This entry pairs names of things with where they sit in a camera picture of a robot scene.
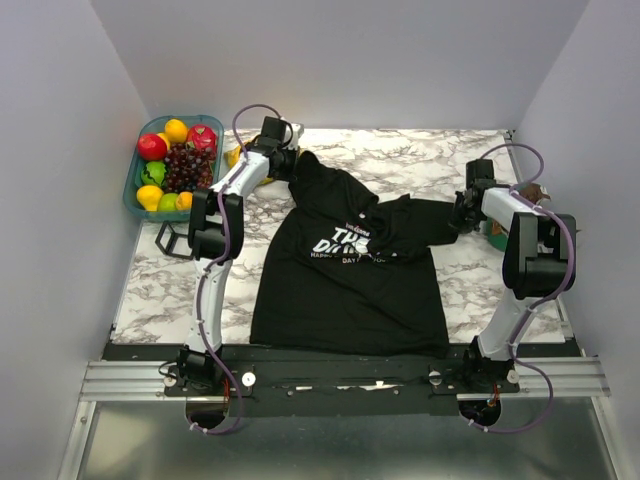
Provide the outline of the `black printed t-shirt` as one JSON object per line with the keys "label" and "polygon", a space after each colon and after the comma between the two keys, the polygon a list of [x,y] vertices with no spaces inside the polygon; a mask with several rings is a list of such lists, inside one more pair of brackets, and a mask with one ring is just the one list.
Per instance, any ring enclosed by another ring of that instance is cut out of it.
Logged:
{"label": "black printed t-shirt", "polygon": [[449,202],[381,201],[311,152],[295,202],[264,261],[251,322],[255,345],[442,357],[449,346],[431,249],[456,242]]}

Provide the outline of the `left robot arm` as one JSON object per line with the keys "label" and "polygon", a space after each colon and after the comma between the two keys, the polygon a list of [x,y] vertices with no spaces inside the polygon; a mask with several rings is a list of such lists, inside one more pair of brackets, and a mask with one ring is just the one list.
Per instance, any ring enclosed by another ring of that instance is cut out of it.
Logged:
{"label": "left robot arm", "polygon": [[304,126],[267,116],[260,133],[239,143],[238,160],[224,177],[194,194],[187,242],[197,271],[193,323],[177,371],[201,395],[214,393],[231,372],[223,365],[221,317],[231,266],[244,244],[244,203],[264,180],[289,181]]}

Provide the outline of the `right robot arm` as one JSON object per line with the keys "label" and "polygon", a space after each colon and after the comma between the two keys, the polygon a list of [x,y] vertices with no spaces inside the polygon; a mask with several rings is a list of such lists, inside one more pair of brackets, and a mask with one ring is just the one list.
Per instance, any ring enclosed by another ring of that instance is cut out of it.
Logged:
{"label": "right robot arm", "polygon": [[538,307],[571,289],[576,276],[575,217],[550,212],[498,183],[493,162],[486,158],[466,164],[466,187],[456,194],[451,225],[468,233],[484,220],[496,221],[507,232],[505,292],[463,357],[460,379],[474,392],[507,379]]}

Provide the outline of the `black brooch stand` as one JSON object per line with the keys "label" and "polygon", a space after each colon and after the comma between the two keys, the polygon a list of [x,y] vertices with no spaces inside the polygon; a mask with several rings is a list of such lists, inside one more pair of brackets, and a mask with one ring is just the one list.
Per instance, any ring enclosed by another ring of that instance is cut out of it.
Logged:
{"label": "black brooch stand", "polygon": [[155,237],[154,243],[159,251],[166,257],[175,258],[179,260],[192,260],[194,255],[191,247],[186,245],[187,250],[183,252],[178,247],[188,240],[188,235],[179,233],[171,222],[164,221],[158,234]]}

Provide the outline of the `yellow chips bag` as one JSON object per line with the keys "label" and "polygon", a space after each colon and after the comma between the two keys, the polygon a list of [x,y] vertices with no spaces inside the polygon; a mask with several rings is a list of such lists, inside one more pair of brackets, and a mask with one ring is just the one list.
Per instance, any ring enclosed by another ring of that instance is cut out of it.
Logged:
{"label": "yellow chips bag", "polygon": [[[240,162],[242,158],[243,158],[243,153],[242,153],[242,148],[240,146],[236,146],[234,149],[228,150],[227,152],[224,153],[224,159],[229,168],[233,168],[236,164]],[[273,182],[272,178],[266,177],[261,181],[260,186],[267,185],[272,182]]]}

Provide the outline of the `red dragon fruit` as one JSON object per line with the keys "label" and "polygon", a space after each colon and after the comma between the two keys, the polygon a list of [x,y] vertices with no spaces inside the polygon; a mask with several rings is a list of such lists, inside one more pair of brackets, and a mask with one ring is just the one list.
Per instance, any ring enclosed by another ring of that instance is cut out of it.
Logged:
{"label": "red dragon fruit", "polygon": [[213,152],[217,149],[218,135],[209,126],[196,124],[187,132],[186,145],[195,150]]}

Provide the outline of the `purple grapes bunch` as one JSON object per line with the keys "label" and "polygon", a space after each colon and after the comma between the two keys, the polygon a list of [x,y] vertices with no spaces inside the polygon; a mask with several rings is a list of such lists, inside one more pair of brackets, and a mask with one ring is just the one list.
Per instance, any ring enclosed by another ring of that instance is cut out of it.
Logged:
{"label": "purple grapes bunch", "polygon": [[164,192],[183,193],[208,188],[213,183],[214,153],[211,147],[198,149],[191,142],[173,144],[164,158]]}

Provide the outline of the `orange fruit bottom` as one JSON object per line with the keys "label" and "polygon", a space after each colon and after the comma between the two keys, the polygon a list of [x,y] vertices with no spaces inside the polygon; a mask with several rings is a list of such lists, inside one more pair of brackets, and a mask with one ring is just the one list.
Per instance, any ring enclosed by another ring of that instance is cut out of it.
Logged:
{"label": "orange fruit bottom", "polygon": [[187,211],[192,208],[193,193],[184,191],[178,194],[175,201],[175,208],[177,211]]}

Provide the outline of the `orange fruit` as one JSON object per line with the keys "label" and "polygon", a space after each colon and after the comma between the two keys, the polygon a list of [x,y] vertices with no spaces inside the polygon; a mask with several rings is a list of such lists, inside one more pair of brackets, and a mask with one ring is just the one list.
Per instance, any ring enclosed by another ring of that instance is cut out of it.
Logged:
{"label": "orange fruit", "polygon": [[184,191],[178,194],[175,201],[175,208],[177,211],[187,211],[192,208],[193,193]]}
{"label": "orange fruit", "polygon": [[189,127],[180,119],[172,118],[164,126],[164,134],[170,143],[184,143],[187,140]]}

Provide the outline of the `orange fruit top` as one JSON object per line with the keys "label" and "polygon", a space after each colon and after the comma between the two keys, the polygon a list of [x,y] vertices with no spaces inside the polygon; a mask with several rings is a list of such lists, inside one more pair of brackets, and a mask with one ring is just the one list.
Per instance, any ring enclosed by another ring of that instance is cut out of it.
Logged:
{"label": "orange fruit top", "polygon": [[170,143],[184,143],[187,140],[189,127],[180,119],[172,118],[164,126],[164,134]]}

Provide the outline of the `green lime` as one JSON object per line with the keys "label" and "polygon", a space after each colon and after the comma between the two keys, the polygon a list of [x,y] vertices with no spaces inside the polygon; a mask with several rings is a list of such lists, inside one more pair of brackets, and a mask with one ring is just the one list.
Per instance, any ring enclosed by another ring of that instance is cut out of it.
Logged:
{"label": "green lime", "polygon": [[157,212],[173,212],[177,210],[176,202],[178,200],[178,193],[166,193],[164,194],[158,204]]}

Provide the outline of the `green watermelon toy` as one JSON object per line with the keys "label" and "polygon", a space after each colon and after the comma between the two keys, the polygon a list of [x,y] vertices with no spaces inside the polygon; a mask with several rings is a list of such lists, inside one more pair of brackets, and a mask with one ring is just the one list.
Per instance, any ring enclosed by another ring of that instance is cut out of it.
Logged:
{"label": "green watermelon toy", "polygon": [[166,165],[160,161],[146,162],[140,172],[140,179],[143,185],[152,185],[163,189],[165,187],[165,177],[167,174]]}

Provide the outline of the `red apple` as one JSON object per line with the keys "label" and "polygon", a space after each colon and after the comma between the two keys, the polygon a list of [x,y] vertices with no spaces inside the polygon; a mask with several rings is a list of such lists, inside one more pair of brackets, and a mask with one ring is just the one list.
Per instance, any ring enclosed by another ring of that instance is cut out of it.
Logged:
{"label": "red apple", "polygon": [[145,133],[138,138],[137,151],[139,156],[147,161],[162,160],[168,151],[165,140],[156,133]]}

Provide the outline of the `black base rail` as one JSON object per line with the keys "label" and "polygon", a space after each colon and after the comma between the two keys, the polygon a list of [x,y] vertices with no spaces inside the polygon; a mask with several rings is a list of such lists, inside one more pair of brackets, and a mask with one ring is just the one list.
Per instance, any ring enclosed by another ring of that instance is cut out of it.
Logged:
{"label": "black base rail", "polygon": [[[220,395],[220,401],[180,401],[188,411],[218,410],[245,417],[364,416],[428,413],[454,416],[461,405],[497,399],[543,399],[553,397],[549,377],[529,361],[535,358],[581,358],[574,342],[525,344],[522,359],[505,381],[489,387],[469,388],[462,381],[463,357],[469,346],[452,345],[444,358],[424,355],[371,357],[301,350],[282,350],[252,345],[227,345],[222,360],[231,371],[215,387],[181,379],[177,371],[177,345],[106,346],[99,361],[157,362],[170,391]],[[548,393],[542,398],[500,395],[498,387],[517,392],[516,367],[542,376]]]}

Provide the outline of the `aluminium frame rail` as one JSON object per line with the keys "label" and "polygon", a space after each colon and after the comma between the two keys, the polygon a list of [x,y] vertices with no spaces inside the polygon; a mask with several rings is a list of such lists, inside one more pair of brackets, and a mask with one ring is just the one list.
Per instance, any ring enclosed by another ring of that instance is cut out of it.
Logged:
{"label": "aluminium frame rail", "polygon": [[[597,358],[535,358],[529,361],[549,377],[559,398],[606,397],[610,394],[604,371]],[[179,388],[172,393],[158,371],[157,362],[91,362],[80,391],[82,401],[220,401],[220,395],[189,393]],[[542,376],[521,365],[514,375],[519,390],[509,393],[505,385],[498,390],[504,398],[542,398],[548,393]]]}

